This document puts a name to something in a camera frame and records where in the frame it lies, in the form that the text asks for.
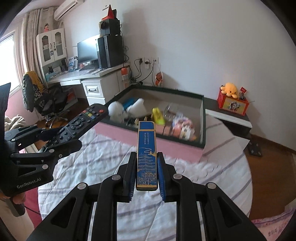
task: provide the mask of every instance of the monitor stand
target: monitor stand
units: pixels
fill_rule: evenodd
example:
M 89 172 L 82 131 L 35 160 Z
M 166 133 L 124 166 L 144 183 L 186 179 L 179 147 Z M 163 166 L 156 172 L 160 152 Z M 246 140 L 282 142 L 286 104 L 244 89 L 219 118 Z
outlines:
M 99 68 L 100 68 L 99 62 L 97 60 L 95 60 L 95 61 L 93 61 L 92 64 L 84 66 L 79 71 L 86 70 L 86 69 L 99 69 Z

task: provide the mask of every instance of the orange plush toy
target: orange plush toy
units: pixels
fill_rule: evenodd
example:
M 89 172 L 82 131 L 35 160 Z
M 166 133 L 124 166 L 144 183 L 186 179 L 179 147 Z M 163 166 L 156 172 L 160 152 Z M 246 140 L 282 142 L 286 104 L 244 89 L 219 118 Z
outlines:
M 226 83 L 225 86 L 221 86 L 221 93 L 226 94 L 228 97 L 232 97 L 234 99 L 238 98 L 237 87 L 233 83 Z

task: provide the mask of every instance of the white bedspread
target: white bedspread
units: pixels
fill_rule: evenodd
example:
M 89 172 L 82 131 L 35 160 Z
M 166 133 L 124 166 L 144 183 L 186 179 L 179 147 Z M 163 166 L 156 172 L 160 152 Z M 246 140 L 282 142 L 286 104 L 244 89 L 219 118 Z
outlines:
M 208 115 L 206 118 L 206 146 L 200 162 L 189 163 L 169 156 L 165 161 L 193 182 L 215 182 L 248 216 L 252 204 L 252 179 L 247 159 L 232 133 L 219 120 Z M 54 181 L 38 188 L 43 219 L 78 183 L 102 182 L 115 174 L 121 164 L 128 162 L 131 151 L 136 151 L 135 147 L 97 135 L 94 129 L 80 140 L 83 143 L 81 150 L 56 165 Z M 176 238 L 176 205 L 162 202 L 159 191 L 135 190 L 132 202 L 118 203 L 117 220 L 119 241 L 170 241 Z

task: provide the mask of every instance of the metal screw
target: metal screw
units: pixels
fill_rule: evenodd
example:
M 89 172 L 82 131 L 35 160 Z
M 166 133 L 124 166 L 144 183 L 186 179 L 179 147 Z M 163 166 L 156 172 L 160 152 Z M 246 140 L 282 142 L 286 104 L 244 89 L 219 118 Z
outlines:
M 179 174 L 179 173 L 175 173 L 174 175 L 173 175 L 173 178 L 175 178 L 175 179 L 181 179 L 182 178 L 182 175 L 181 174 Z
M 114 181 L 117 181 L 117 180 L 119 180 L 120 178 L 121 178 L 121 176 L 118 175 L 118 174 L 115 174 L 115 175 L 112 176 L 112 180 L 114 180 Z
M 77 188 L 79 190 L 83 190 L 84 188 L 86 188 L 86 184 L 85 183 L 79 183 L 78 186 L 77 186 Z
M 217 187 L 215 183 L 208 183 L 207 186 L 209 189 L 215 189 Z

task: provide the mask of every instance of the red box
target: red box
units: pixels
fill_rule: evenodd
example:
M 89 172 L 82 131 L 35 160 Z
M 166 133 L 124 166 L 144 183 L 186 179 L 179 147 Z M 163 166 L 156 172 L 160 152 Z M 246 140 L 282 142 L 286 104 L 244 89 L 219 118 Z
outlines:
M 221 90 L 219 91 L 217 101 L 220 109 L 237 113 L 242 116 L 246 114 L 246 110 L 249 106 L 249 102 L 247 99 L 240 100 L 228 97 L 227 95 L 222 94 Z

